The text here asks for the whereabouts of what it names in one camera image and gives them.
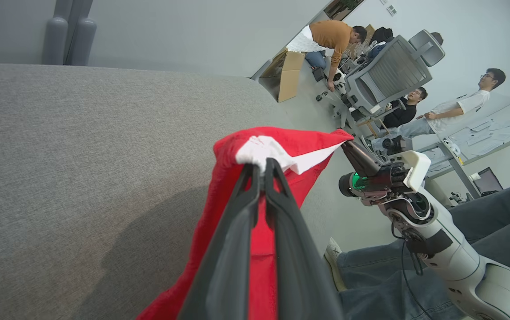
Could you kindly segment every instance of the red fabric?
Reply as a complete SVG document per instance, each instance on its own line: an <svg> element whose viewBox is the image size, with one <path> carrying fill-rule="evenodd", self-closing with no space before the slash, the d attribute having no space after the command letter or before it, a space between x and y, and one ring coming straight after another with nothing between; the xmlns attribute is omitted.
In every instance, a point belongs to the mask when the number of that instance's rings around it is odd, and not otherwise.
<svg viewBox="0 0 510 320"><path fill-rule="evenodd" d="M193 235L188 264L175 285L159 295L138 316L138 320L175 320L177 318L243 168L242 164L237 164L235 154L251 136L272 136L290 156L299 156L353 139L341 129L327 134L278 128L255 128L236 132L216 142L213 151L217 162L212 172L204 213ZM330 157L331 155L301 175L291 170L285 172L299 208L322 170L326 168ZM277 268L273 231L264 222L264 200L259 205L258 221L251 236L249 319L274 320L277 318Z"/></svg>

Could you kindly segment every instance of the man in white t-shirt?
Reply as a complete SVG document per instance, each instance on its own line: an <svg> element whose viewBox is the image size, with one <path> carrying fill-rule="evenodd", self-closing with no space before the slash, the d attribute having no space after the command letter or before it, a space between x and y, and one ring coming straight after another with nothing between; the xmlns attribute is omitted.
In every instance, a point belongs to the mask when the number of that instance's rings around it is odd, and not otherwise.
<svg viewBox="0 0 510 320"><path fill-rule="evenodd" d="M480 77L480 82L478 83L480 90L472 95L439 104L430 112L417 117L415 121L390 129L390 133L381 138L368 140L362 136L363 145L370 152L378 152L384 149L383 141L385 139L393 139L397 136L412 139L423 134L442 133L447 127L460 122L464 115L469 115L481 108L490 99L490 91L498 88L505 79L506 75L502 70L495 68L488 69L486 74Z"/></svg>

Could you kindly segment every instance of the gray office chair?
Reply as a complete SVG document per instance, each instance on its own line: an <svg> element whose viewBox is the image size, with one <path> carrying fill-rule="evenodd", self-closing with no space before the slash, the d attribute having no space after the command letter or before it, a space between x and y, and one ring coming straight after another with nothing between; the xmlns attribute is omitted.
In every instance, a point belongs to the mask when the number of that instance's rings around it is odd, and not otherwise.
<svg viewBox="0 0 510 320"><path fill-rule="evenodd" d="M393 112L384 112L385 105L430 81L428 67L443 57L444 51L427 30L420 31L408 42L398 35L368 65L346 75L346 98L364 115L362 119L348 117L348 105L338 97L326 95L324 100L335 106L334 117L340 113L342 128L348 121L356 136L361 136L360 126L368 124L375 133L377 126L371 126L371 121Z"/></svg>

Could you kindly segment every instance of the light blue jeans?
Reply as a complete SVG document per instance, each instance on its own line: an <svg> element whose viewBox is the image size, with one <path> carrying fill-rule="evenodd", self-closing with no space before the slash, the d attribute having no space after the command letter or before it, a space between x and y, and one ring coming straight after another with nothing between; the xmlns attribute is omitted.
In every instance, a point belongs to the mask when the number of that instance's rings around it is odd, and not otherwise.
<svg viewBox="0 0 510 320"><path fill-rule="evenodd" d="M389 134L371 140L371 146L374 151L382 151L383 140L397 138L397 136L405 136L405 138L413 139L416 136L422 136L423 134L434 134L433 129L429 126L426 118L420 118L407 122L406 124L400 125L397 128L389 129Z"/></svg>
<svg viewBox="0 0 510 320"><path fill-rule="evenodd" d="M322 51L306 53L305 59L312 67L320 67L322 70L326 70L326 60L322 56Z"/></svg>
<svg viewBox="0 0 510 320"><path fill-rule="evenodd" d="M480 255L510 267L510 188L458 205L450 213L454 224ZM401 245L398 240L340 255L338 268L349 288L339 293L346 319L428 319L403 280ZM404 261L411 289L434 320L463 317L448 299L444 283L431 269L424 268L424 275L417 276L407 248Z"/></svg>

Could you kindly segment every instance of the wall outlet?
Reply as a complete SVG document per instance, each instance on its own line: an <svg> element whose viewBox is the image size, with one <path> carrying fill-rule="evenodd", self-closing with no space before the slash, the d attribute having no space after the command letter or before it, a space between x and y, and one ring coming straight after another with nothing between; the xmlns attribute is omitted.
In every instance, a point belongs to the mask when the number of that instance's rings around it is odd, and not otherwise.
<svg viewBox="0 0 510 320"><path fill-rule="evenodd" d="M387 10L389 11L389 14L391 14L391 16L394 16L397 13L397 10L395 10L393 6L388 6Z"/></svg>

